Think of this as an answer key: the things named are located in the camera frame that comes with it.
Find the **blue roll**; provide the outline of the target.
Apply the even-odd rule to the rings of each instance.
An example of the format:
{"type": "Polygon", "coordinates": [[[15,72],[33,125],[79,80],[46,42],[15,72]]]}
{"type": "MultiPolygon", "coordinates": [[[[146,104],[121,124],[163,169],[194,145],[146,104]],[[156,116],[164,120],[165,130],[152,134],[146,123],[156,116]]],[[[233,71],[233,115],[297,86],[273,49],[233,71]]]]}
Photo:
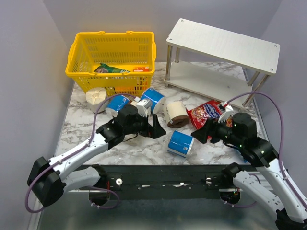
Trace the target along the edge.
{"type": "Polygon", "coordinates": [[[151,112],[153,114],[161,112],[166,101],[166,97],[154,88],[145,90],[141,95],[141,99],[149,99],[152,102],[151,112]]]}
{"type": "Polygon", "coordinates": [[[172,154],[186,158],[194,142],[194,138],[190,135],[174,131],[169,139],[166,150],[172,154]]]}
{"type": "Polygon", "coordinates": [[[106,113],[109,117],[116,117],[118,112],[129,102],[129,98],[124,95],[115,96],[106,107],[106,113]]]}

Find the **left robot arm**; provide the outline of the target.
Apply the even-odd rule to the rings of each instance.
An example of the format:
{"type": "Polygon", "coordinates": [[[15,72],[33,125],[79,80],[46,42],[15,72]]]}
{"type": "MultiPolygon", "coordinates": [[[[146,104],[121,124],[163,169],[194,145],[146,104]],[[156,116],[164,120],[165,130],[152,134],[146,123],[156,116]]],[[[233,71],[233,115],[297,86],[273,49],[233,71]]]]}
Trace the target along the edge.
{"type": "Polygon", "coordinates": [[[65,192],[82,187],[102,189],[106,177],[91,166],[79,171],[78,168],[93,157],[104,153],[123,142],[126,135],[135,134],[157,139],[166,134],[153,115],[149,123],[147,115],[141,115],[137,107],[124,106],[118,115],[98,129],[93,129],[91,136],[73,149],[49,160],[36,159],[31,168],[26,195],[33,192],[43,207],[56,203],[65,192]]]}

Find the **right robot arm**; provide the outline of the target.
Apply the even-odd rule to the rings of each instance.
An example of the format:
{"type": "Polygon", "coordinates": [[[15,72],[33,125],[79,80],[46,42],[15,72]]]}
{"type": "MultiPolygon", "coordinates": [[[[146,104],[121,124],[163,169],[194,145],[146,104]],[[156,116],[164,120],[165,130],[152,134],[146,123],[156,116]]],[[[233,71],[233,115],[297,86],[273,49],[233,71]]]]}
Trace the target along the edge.
{"type": "Polygon", "coordinates": [[[191,136],[205,144],[207,141],[222,141],[237,148],[241,156],[253,166],[270,184],[269,191],[254,182],[249,173],[237,163],[226,166],[219,176],[223,186],[236,186],[248,193],[257,203],[276,218],[280,230],[305,230],[307,228],[307,209],[303,206],[306,197],[297,186],[290,184],[292,179],[282,168],[279,154],[272,144],[257,136],[256,122],[247,113],[232,116],[232,126],[217,119],[207,119],[205,125],[191,136]]]}

